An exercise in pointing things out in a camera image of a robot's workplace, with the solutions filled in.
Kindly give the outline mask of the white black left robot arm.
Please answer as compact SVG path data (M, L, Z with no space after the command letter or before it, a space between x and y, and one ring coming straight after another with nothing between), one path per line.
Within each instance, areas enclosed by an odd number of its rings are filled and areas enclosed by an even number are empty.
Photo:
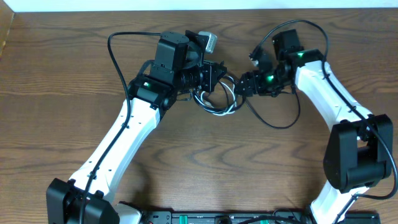
M141 212L114 204L118 185L137 150L164 114L187 90L212 92L226 74L205 60L214 51L211 32L163 32L155 57L124 82L120 113L90 158L68 181L54 179L46 191L49 223L139 223Z

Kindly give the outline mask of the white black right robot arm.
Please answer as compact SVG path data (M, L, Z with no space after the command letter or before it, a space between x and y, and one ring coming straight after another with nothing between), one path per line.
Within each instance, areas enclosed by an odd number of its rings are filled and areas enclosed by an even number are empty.
M306 50L296 30L273 36L279 64L256 47L257 70L242 74L235 93L277 97L286 86L302 91L323 117L330 137L323 158L326 183L310 204L305 222L339 223L354 201L382 179L396 173L392 161L393 125L358 103L331 71L318 49Z

